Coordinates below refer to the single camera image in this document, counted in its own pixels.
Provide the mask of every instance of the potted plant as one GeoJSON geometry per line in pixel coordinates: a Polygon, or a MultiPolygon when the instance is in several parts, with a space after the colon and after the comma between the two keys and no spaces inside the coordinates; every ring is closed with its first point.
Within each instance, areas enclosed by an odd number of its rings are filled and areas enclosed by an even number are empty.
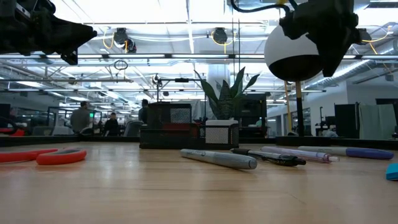
{"type": "Polygon", "coordinates": [[[260,74],[253,76],[249,80],[248,85],[243,88],[244,69],[245,67],[238,72],[235,83],[232,87],[229,87],[228,83],[223,80],[223,85],[221,86],[220,90],[220,97],[218,98],[213,87],[211,87],[208,82],[204,81],[199,73],[195,71],[196,75],[198,75],[200,79],[203,91],[208,97],[210,108],[218,120],[229,120],[232,118],[235,105],[242,98],[244,91],[250,86],[253,86],[253,84],[255,84],[257,81],[258,76],[260,76],[260,74]]]}
{"type": "Polygon", "coordinates": [[[213,87],[208,82],[204,81],[199,73],[195,71],[200,79],[203,91],[208,97],[210,108],[217,118],[215,121],[209,120],[206,122],[206,143],[232,144],[233,146],[239,144],[239,128],[236,127],[231,132],[229,131],[229,127],[232,124],[238,123],[237,121],[231,121],[231,118],[233,117],[235,106],[239,103],[244,91],[252,86],[260,75],[253,76],[246,87],[243,88],[244,69],[245,68],[242,68],[242,70],[238,72],[232,87],[229,87],[228,83],[223,80],[220,96],[218,98],[213,87]]]}

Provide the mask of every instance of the black pen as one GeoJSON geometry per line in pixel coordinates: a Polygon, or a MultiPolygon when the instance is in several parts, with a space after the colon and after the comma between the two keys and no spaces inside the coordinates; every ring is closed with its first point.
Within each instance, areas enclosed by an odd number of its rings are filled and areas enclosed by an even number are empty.
{"type": "Polygon", "coordinates": [[[269,161],[273,164],[280,166],[297,166],[305,165],[307,162],[305,160],[298,158],[297,156],[283,155],[278,153],[270,152],[259,152],[252,151],[250,149],[231,149],[232,153],[251,156],[257,159],[262,159],[263,161],[269,161]]]}

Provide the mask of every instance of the gray marker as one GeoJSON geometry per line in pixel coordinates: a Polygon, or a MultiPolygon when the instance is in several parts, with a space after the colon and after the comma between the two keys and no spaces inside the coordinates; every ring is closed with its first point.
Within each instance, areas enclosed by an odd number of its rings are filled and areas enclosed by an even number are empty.
{"type": "Polygon", "coordinates": [[[181,149],[180,153],[184,158],[208,162],[234,169],[255,169],[257,167],[257,160],[250,156],[192,149],[181,149]]]}

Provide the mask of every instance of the mesh desk organizer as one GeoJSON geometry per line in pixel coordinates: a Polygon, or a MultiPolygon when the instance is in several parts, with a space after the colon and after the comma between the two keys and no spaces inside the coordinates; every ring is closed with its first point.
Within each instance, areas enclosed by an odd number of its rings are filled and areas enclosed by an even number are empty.
{"type": "Polygon", "coordinates": [[[238,124],[203,126],[192,123],[190,104],[154,103],[148,106],[147,112],[147,126],[141,128],[141,149],[228,150],[239,147],[238,124]],[[209,136],[206,140],[206,133],[223,136],[209,136]]]}

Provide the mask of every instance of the blue object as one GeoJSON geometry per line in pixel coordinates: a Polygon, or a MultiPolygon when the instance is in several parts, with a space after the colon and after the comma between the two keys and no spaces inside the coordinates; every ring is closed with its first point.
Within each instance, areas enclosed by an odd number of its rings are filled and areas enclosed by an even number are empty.
{"type": "Polygon", "coordinates": [[[398,164],[390,164],[386,170],[387,180],[398,180],[398,164]]]}
{"type": "Polygon", "coordinates": [[[368,159],[392,159],[394,153],[378,149],[347,148],[346,155],[350,157],[360,157],[368,159]]]}

